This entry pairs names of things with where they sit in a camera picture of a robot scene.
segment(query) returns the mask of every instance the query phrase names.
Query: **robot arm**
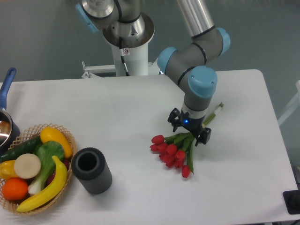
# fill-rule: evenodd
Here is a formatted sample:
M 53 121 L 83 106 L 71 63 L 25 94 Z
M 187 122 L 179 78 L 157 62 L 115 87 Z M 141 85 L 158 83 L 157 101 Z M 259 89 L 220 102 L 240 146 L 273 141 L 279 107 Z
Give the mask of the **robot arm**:
M 185 93 L 181 111 L 175 108 L 168 121 L 173 131 L 180 126 L 189 130 L 196 138 L 196 145 L 206 144 L 211 130 L 203 128 L 202 122 L 218 78 L 214 70 L 204 65 L 229 48 L 230 38 L 224 29 L 215 28 L 204 0 L 177 0 L 177 3 L 192 43 L 180 51 L 168 47 L 157 60 L 161 71 Z M 103 30 L 110 44 L 120 49 L 136 48 L 148 42 L 154 33 L 153 23 L 141 14 L 140 4 L 140 0 L 82 0 L 76 9 L 92 31 Z
M 217 74 L 205 65 L 223 54 L 230 46 L 230 38 L 222 28 L 216 29 L 203 0 L 177 0 L 192 44 L 178 51 L 174 47 L 163 50 L 157 64 L 160 69 L 185 92 L 182 109 L 174 109 L 168 118 L 173 131 L 183 126 L 196 138 L 196 145 L 206 144 L 211 130 L 202 122 L 212 95 L 216 90 Z

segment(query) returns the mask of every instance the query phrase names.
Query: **woven basket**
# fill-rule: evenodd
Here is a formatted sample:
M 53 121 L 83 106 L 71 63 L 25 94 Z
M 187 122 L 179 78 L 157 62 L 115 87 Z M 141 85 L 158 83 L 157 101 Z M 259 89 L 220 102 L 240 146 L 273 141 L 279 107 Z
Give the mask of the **woven basket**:
M 31 139 L 35 136 L 38 136 L 41 132 L 41 130 L 45 127 L 53 127 L 58 129 L 61 133 L 64 134 L 64 136 L 68 139 L 68 141 L 71 144 L 72 147 L 72 151 L 73 151 L 73 155 L 72 155 L 72 159 L 76 153 L 76 143 L 75 143 L 75 139 L 72 136 L 72 134 L 65 129 L 63 126 L 58 126 L 55 124 L 40 124 L 34 127 L 30 127 L 28 130 L 25 130 L 24 133 L 21 133 L 19 137 L 16 138 L 16 140 L 10 145 L 10 148 L 8 150 L 10 150 L 12 147 L 14 147 L 15 145 L 18 145 L 28 139 Z M 46 205 L 43 205 L 40 208 L 37 208 L 35 210 L 29 211 L 29 212 L 18 212 L 16 211 L 16 208 L 18 208 L 19 204 L 15 203 L 15 202 L 10 202 L 8 200 L 6 200 L 3 195 L 2 195 L 2 187 L 5 184 L 5 180 L 4 179 L 0 179 L 0 205 L 2 205 L 2 207 L 5 210 L 8 210 L 14 214 L 18 214 L 18 215 L 32 215 L 32 214 L 36 214 L 36 213 L 40 213 L 46 209 L 48 209 L 49 207 L 51 207 L 52 205 L 54 205 L 57 200 L 61 197 L 61 195 L 64 193 L 66 186 L 68 185 L 70 178 L 72 176 L 72 169 L 71 166 L 69 167 L 68 170 L 68 176 L 67 176 L 67 182 L 65 184 L 65 186 L 63 187 L 63 189 L 58 193 L 58 195 L 56 195 L 50 202 L 48 202 Z

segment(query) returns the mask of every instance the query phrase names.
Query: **blue joint cap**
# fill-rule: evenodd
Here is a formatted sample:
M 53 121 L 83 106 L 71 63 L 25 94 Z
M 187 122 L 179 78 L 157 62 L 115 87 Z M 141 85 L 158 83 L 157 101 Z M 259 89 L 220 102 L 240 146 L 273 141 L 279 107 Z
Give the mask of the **blue joint cap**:
M 199 66 L 191 70 L 187 81 L 194 94 L 201 98 L 210 98 L 216 91 L 218 77 L 213 69 Z
M 157 60 L 157 65 L 163 73 L 165 73 L 165 69 L 167 68 L 170 57 L 176 50 L 177 48 L 168 47 L 160 53 Z
M 220 32 L 223 38 L 223 49 L 220 54 L 222 55 L 224 52 L 226 52 L 229 49 L 231 41 L 230 41 L 229 34 L 225 31 L 225 29 L 219 27 L 217 28 L 217 30 Z
M 91 31 L 92 33 L 95 33 L 99 31 L 97 27 L 93 24 L 93 22 L 89 19 L 89 17 L 86 15 L 84 10 L 81 8 L 81 5 L 78 3 L 76 6 L 76 11 L 81 19 L 81 21 L 84 23 L 84 25 Z

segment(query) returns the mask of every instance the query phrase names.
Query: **cooking pot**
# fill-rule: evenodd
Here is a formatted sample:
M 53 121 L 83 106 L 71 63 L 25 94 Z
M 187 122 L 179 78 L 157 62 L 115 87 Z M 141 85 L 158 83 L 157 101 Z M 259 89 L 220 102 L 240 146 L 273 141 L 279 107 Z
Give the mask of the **cooking pot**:
M 15 74 L 16 69 L 10 68 L 0 89 L 0 156 L 8 150 L 16 137 L 20 135 L 18 126 L 6 112 L 8 90 L 13 82 Z

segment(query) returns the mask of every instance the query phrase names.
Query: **banana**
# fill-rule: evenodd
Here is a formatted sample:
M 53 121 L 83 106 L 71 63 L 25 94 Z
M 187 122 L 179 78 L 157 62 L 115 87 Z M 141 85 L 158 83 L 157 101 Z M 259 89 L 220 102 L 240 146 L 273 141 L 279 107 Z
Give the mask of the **banana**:
M 28 212 L 34 210 L 53 199 L 65 186 L 67 182 L 67 168 L 57 156 L 52 156 L 55 162 L 55 177 L 53 181 L 41 192 L 33 195 L 22 202 L 16 209 L 18 212 Z

